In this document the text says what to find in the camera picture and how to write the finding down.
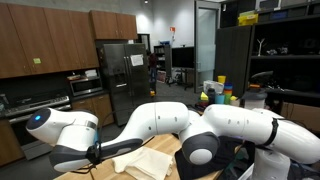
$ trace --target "bottle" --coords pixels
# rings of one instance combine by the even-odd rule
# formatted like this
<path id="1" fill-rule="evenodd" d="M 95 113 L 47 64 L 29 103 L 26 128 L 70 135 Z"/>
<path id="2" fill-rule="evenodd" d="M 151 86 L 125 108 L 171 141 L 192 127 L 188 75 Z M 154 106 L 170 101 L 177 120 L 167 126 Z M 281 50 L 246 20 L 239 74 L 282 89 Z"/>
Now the bottle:
<path id="1" fill-rule="evenodd" d="M 208 92 L 207 92 L 207 96 L 209 98 L 209 104 L 208 105 L 214 104 L 216 91 L 213 88 L 209 88 Z"/>

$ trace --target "oven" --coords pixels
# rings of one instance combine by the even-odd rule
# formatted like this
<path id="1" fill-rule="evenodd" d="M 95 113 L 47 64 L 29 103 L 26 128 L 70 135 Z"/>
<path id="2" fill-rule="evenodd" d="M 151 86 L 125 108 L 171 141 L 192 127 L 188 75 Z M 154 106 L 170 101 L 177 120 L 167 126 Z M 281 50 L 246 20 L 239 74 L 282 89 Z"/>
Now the oven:
<path id="1" fill-rule="evenodd" d="M 37 110 L 46 107 L 60 111 L 71 110 L 69 97 L 59 96 L 39 102 L 33 101 L 29 104 L 7 109 L 5 112 L 5 115 L 9 119 L 12 130 L 27 160 L 36 158 L 52 150 L 52 146 L 37 140 L 26 129 L 26 124 L 32 114 Z"/>

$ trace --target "microwave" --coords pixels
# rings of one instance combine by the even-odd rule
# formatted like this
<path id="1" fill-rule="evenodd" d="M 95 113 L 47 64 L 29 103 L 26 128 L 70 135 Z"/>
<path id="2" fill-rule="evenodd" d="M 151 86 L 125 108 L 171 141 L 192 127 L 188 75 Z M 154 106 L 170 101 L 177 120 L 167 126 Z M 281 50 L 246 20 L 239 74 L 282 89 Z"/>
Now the microwave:
<path id="1" fill-rule="evenodd" d="M 70 81 L 70 86 L 73 96 L 90 94 L 103 90 L 100 77 L 88 77 Z"/>

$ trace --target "stove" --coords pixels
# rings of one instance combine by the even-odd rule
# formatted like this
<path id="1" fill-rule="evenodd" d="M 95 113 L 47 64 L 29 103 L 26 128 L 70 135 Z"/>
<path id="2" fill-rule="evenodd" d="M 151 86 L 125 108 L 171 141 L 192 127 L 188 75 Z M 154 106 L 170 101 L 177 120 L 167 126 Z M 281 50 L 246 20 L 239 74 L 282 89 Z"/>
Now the stove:
<path id="1" fill-rule="evenodd" d="M 71 110 L 69 96 L 65 91 L 59 90 L 18 97 L 11 108 L 4 111 L 4 115 L 9 119 L 14 134 L 28 160 L 52 150 L 52 146 L 37 140 L 26 130 L 27 121 L 32 114 L 47 107 L 60 111 Z"/>

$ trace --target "yellow cup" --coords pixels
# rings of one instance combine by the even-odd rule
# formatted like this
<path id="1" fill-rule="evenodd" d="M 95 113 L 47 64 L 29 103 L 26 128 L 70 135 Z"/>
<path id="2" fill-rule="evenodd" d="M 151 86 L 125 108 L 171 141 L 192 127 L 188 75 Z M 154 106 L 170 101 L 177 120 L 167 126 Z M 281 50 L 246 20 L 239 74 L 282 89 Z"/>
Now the yellow cup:
<path id="1" fill-rule="evenodd" d="M 218 76 L 218 82 L 224 84 L 226 82 L 226 76 Z"/>

